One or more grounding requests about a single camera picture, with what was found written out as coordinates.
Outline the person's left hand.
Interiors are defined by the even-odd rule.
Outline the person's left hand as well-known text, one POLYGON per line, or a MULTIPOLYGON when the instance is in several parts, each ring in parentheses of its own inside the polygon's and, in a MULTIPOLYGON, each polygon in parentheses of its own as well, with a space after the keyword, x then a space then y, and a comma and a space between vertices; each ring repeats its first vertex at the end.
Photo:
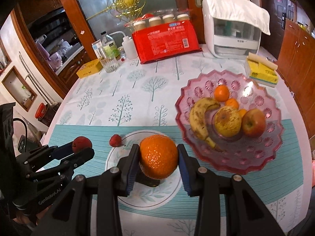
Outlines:
POLYGON ((30 216, 26 216, 21 210, 18 210, 16 212, 16 217, 13 219, 15 222, 17 222, 18 224, 36 224, 38 225, 39 221, 45 216, 45 214, 49 211, 49 209, 52 206, 48 206, 46 209, 44 209, 43 211, 39 212, 36 215, 30 215, 30 216))

